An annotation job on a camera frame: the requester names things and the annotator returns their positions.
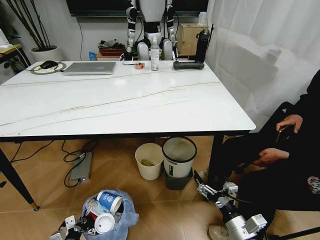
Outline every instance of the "person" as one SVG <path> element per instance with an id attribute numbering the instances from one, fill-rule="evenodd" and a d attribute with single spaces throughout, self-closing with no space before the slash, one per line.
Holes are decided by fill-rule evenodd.
<path id="1" fill-rule="evenodd" d="M 241 163 L 265 168 L 245 175 L 239 186 L 239 198 L 252 204 L 239 202 L 238 211 L 246 220 L 262 214 L 268 222 L 255 239 L 263 239 L 276 209 L 320 211 L 319 92 L 320 70 L 307 94 L 273 125 L 274 130 L 231 138 L 218 150 L 213 175 L 220 178 L 230 176 Z M 293 126 L 293 133 L 276 142 L 278 131 L 286 126 Z M 228 239 L 226 227 L 210 225 L 208 234 L 212 240 Z"/>

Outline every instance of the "white curtain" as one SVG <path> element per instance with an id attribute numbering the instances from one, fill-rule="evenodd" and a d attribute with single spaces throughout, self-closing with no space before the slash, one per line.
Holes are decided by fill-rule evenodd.
<path id="1" fill-rule="evenodd" d="M 215 0 L 211 20 L 206 62 L 258 131 L 320 69 L 320 0 Z"/>

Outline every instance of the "marble tabletop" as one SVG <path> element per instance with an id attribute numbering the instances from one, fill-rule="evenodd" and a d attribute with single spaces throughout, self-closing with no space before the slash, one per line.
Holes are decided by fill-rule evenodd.
<path id="1" fill-rule="evenodd" d="M 112 75 L 35 75 L 0 85 L 0 138 L 243 131 L 255 124 L 211 69 L 117 62 Z"/>

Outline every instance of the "black table leg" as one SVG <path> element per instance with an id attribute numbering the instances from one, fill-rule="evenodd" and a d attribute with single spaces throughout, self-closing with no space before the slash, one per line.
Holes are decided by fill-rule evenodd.
<path id="1" fill-rule="evenodd" d="M 15 187 L 15 189 L 24 197 L 24 199 L 31 205 L 34 211 L 39 210 L 39 206 L 35 203 L 28 189 L 22 182 L 18 173 L 9 162 L 8 158 L 0 148 L 0 171 L 8 179 L 8 181 Z"/>
<path id="2" fill-rule="evenodd" d="M 207 184 L 212 187 L 214 185 L 214 180 L 216 176 L 215 162 L 217 161 L 217 149 L 221 147 L 224 142 L 223 134 L 216 134 L 213 138 L 211 157 L 209 163 L 209 172 L 208 172 L 208 182 Z"/>
<path id="3" fill-rule="evenodd" d="M 25 61 L 23 58 L 21 58 L 21 61 L 23 62 L 23 65 L 25 68 L 29 67 L 31 65 L 29 59 L 27 58 L 27 55 L 25 54 L 25 51 L 21 48 L 19 48 L 19 52 L 22 54 L 22 56 L 24 57 Z"/>

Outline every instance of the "black thermos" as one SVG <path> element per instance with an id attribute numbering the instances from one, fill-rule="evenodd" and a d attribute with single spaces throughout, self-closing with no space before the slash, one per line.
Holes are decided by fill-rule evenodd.
<path id="1" fill-rule="evenodd" d="M 208 29 L 202 30 L 196 35 L 198 43 L 196 45 L 195 61 L 203 63 L 206 58 L 206 51 L 208 48 L 210 32 Z"/>

